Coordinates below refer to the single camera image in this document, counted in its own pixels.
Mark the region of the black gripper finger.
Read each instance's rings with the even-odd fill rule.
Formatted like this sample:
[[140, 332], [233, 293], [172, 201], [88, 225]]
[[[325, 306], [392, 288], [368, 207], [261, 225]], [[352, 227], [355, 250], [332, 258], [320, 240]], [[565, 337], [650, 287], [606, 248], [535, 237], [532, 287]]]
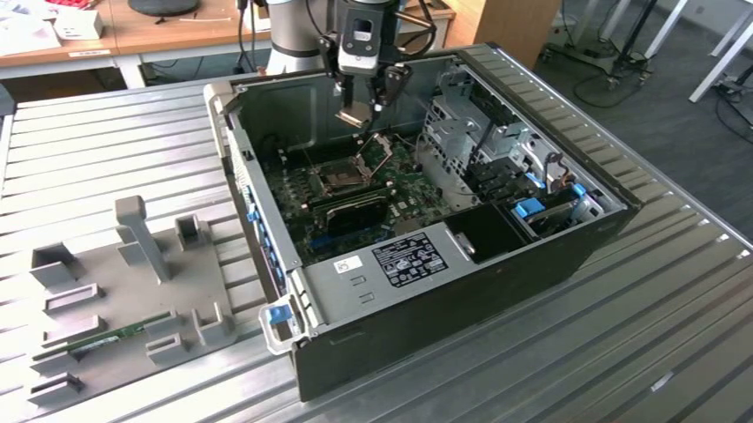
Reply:
[[376, 104], [388, 107], [400, 97], [409, 82], [412, 68], [407, 64], [393, 64], [383, 69], [376, 84]]
[[337, 44], [336, 37], [328, 33], [317, 37], [317, 48], [324, 73], [340, 89], [341, 110], [347, 110], [352, 104], [353, 93], [353, 75], [349, 70], [351, 54]]

